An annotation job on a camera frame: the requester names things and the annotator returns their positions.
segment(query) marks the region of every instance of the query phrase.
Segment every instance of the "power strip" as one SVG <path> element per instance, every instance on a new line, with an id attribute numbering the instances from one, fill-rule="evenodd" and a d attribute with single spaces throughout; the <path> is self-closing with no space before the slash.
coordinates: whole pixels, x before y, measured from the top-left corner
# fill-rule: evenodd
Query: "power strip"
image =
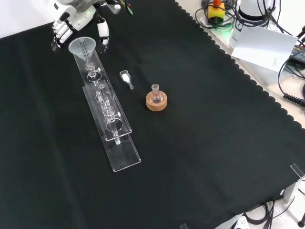
<path id="1" fill-rule="evenodd" d="M 241 216 L 238 219 L 234 229 L 250 229 L 250 226 L 245 216 Z"/>

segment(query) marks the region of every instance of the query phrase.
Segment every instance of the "small glass vial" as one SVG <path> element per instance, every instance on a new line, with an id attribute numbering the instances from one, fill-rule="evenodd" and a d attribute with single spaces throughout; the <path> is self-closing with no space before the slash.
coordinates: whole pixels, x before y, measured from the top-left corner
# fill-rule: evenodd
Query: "small glass vial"
<path id="1" fill-rule="evenodd" d="M 152 85 L 152 93 L 150 95 L 150 100 L 152 103 L 160 103 L 164 99 L 162 92 L 159 91 L 159 85 L 153 84 Z"/>

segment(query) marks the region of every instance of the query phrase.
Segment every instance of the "black cloth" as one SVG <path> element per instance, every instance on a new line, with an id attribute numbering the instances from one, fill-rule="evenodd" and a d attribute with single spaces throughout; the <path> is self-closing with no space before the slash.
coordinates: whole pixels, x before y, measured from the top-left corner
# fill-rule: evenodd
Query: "black cloth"
<path id="1" fill-rule="evenodd" d="M 100 58 L 142 159 L 118 173 L 50 27 L 0 41 L 1 229 L 213 229 L 295 182 L 291 164 L 305 170 L 301 126 L 174 1 L 130 3 L 133 17 L 101 9 Z M 153 83 L 162 112 L 145 106 Z"/>

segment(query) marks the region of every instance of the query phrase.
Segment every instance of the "white paper sheet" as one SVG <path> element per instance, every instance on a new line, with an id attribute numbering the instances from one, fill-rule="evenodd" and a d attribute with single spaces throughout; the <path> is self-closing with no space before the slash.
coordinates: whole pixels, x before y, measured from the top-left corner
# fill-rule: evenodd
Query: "white paper sheet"
<path id="1" fill-rule="evenodd" d="M 232 56 L 279 72 L 296 41 L 296 37 L 287 34 L 244 26 Z"/>

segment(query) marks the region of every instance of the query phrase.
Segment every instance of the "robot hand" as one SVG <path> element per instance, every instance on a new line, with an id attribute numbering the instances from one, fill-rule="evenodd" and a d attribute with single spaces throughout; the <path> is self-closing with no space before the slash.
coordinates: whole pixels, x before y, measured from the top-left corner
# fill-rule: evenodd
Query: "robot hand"
<path id="1" fill-rule="evenodd" d="M 51 0 L 49 7 L 55 19 L 52 26 L 54 31 L 52 49 L 55 52 L 61 50 L 74 34 L 95 20 L 100 35 L 99 49 L 106 51 L 109 28 L 106 20 L 97 13 L 101 4 L 106 4 L 115 14 L 121 9 L 117 0 Z"/>

